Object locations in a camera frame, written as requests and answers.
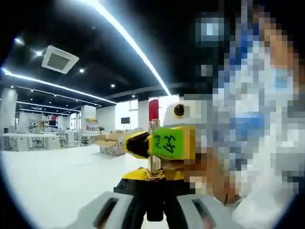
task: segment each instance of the window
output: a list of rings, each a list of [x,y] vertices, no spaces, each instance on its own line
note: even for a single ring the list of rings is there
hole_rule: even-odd
[[[70,129],[71,130],[76,129],[76,113],[70,115]]]
[[[121,124],[121,118],[130,117],[130,124]],[[115,129],[126,130],[138,127],[138,100],[118,103],[115,106]]]
[[[163,126],[163,120],[165,117],[166,108],[168,105],[179,102],[179,95],[170,95],[170,96],[162,96],[162,97],[154,97],[150,98],[148,101],[158,99],[159,100],[159,119],[160,126]]]

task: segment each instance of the green sticker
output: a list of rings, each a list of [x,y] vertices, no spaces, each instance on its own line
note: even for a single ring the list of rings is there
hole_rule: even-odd
[[[152,154],[173,159],[183,157],[184,130],[160,128],[152,135]]]

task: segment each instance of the television screen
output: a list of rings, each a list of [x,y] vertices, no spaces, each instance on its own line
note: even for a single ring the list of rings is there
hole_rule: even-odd
[[[130,117],[121,118],[121,124],[130,124]]]
[[[56,126],[56,121],[49,121],[49,125]]]

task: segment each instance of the lipstick tube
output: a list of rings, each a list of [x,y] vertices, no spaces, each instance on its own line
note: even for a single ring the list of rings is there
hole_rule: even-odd
[[[148,132],[153,134],[155,130],[160,128],[159,120],[159,101],[157,99],[151,100],[148,103]],[[155,172],[161,169],[161,159],[157,156],[150,155],[148,158],[148,170]]]

